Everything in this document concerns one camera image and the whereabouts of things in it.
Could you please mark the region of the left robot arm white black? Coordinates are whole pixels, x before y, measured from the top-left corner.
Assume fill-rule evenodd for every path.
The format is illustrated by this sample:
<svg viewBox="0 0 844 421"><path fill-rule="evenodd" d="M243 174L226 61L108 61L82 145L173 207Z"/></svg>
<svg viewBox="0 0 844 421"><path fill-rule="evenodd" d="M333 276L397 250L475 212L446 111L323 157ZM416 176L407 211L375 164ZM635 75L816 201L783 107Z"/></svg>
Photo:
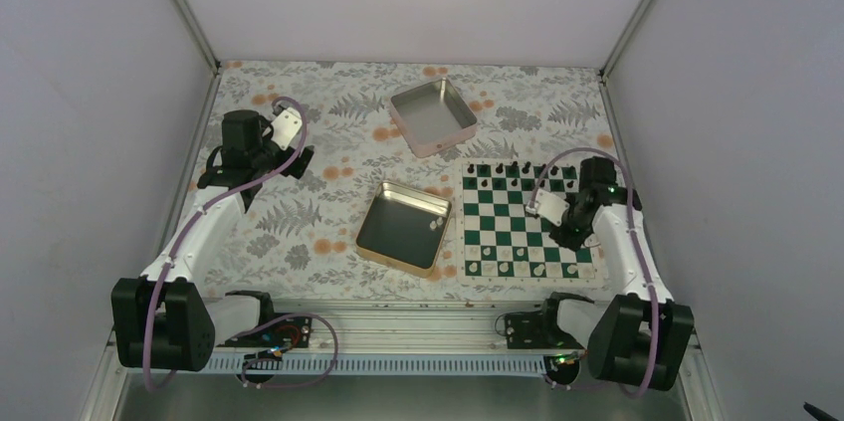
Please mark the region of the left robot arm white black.
<svg viewBox="0 0 844 421"><path fill-rule="evenodd" d="M294 100L280 98L272 117L251 109L224 114L221 142L197 181L189 214L162 252L110 293L115 346L125 367L199 371L213 349L241 335L262 346L277 332L268 295L237 291L205 302L200 284L264 182L300 179L314 157L308 123Z"/></svg>

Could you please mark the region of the gold square tin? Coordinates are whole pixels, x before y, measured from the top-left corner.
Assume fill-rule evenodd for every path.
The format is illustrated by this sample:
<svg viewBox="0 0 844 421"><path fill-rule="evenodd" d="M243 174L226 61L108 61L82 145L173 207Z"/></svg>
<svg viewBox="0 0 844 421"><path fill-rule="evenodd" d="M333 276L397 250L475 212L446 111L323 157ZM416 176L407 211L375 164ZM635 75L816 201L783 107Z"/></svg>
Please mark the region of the gold square tin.
<svg viewBox="0 0 844 421"><path fill-rule="evenodd" d="M453 204L394 181L378 184L360 224L356 253L418 278L434 272Z"/></svg>

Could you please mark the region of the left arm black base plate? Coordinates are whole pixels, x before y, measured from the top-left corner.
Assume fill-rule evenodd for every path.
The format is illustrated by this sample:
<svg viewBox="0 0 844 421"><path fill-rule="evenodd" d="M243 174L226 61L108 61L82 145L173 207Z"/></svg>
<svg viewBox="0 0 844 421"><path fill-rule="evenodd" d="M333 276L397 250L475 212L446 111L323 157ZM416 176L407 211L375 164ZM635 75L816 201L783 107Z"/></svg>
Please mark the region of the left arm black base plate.
<svg viewBox="0 0 844 421"><path fill-rule="evenodd" d="M256 333L229 339L223 346L281 350L307 348L312 329L311 317L296 316Z"/></svg>

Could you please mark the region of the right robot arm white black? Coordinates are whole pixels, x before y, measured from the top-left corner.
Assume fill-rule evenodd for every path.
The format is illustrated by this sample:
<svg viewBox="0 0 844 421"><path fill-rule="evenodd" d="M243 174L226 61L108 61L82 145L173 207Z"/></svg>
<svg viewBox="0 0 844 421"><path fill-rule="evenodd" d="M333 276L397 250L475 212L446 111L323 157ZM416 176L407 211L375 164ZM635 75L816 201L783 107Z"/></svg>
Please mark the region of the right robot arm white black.
<svg viewBox="0 0 844 421"><path fill-rule="evenodd" d="M575 339L586 350L590 375L617 384L628 397L667 391L695 328L693 312L676 303L659 276L628 169L607 152L585 152L576 193L543 188L560 160L555 156L536 178L527 209L549 223L549 238L562 248L576 251L596 238L614 296L605 308L587 297L559 296L556 311L538 324L540 338L552 348Z"/></svg>

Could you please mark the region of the white chess pieces group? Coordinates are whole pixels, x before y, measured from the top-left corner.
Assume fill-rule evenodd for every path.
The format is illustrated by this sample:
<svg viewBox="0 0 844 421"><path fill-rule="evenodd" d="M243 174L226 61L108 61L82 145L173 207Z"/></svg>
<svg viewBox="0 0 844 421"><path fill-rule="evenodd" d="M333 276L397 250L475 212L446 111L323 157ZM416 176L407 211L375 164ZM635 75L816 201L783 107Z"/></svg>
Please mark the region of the white chess pieces group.
<svg viewBox="0 0 844 421"><path fill-rule="evenodd" d="M549 238L550 228L546 220L532 217L468 215L440 261L470 281L594 280L593 251L560 247Z"/></svg>

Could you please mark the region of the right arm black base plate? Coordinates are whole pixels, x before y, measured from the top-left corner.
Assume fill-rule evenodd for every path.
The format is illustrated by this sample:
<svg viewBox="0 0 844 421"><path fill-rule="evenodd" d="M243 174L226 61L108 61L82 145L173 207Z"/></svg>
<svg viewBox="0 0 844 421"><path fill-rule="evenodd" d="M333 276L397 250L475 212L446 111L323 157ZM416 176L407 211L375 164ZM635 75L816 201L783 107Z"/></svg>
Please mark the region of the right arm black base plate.
<svg viewBox="0 0 844 421"><path fill-rule="evenodd" d="M515 312L499 315L494 331L506 339L507 348L527 349L585 349L586 344L563 331L555 320L539 312Z"/></svg>

